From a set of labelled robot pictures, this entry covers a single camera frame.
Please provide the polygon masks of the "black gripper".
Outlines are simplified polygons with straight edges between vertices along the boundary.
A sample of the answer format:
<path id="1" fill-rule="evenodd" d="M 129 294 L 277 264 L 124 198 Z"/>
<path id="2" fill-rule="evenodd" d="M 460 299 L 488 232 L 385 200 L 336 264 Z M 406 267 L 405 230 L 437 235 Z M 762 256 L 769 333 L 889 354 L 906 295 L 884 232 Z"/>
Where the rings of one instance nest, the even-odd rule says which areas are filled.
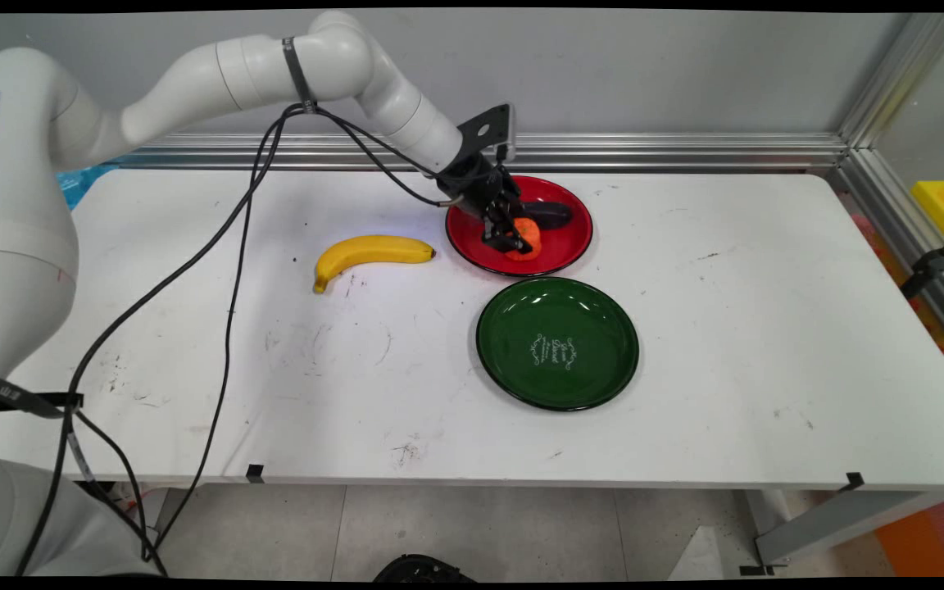
<path id="1" fill-rule="evenodd" d="M 501 252 L 531 253 L 516 228 L 516 218 L 527 218 L 520 187 L 503 165 L 492 164 L 482 154 L 454 161 L 438 177 L 438 189 L 457 199 L 457 208 L 483 221 L 482 243 Z"/>

